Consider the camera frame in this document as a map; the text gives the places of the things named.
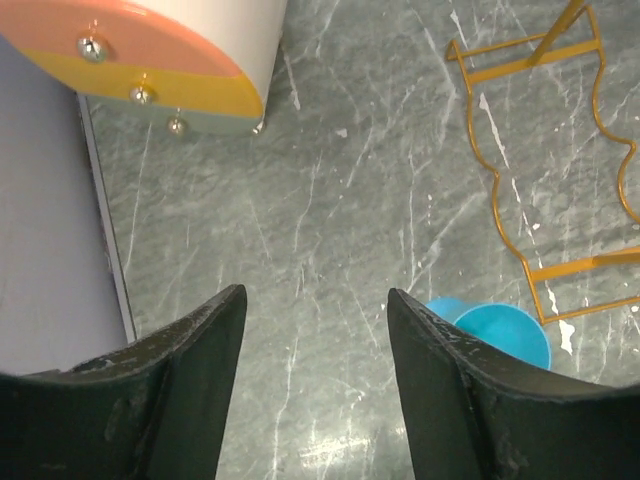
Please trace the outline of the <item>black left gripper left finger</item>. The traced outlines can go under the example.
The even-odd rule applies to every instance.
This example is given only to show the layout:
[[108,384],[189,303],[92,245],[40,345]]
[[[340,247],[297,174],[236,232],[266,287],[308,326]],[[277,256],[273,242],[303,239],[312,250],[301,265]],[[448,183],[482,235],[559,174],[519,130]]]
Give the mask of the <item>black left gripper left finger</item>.
[[68,371],[1,378],[5,479],[212,479],[241,350],[247,292]]

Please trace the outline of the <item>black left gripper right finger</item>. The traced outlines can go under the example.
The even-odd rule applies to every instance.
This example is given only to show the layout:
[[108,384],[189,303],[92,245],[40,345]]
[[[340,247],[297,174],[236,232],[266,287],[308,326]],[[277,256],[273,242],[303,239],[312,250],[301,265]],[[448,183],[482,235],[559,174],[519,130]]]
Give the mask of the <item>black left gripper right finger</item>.
[[387,318],[416,478],[638,478],[638,385],[527,364],[399,289]]

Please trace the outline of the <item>blue plastic wine glass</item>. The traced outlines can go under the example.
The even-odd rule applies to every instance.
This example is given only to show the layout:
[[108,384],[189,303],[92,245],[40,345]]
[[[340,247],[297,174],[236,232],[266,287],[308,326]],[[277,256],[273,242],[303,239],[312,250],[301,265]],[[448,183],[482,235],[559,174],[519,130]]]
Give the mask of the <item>blue plastic wine glass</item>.
[[551,369],[551,345],[544,329],[529,313],[514,305],[440,297],[425,307],[498,350],[536,367]]

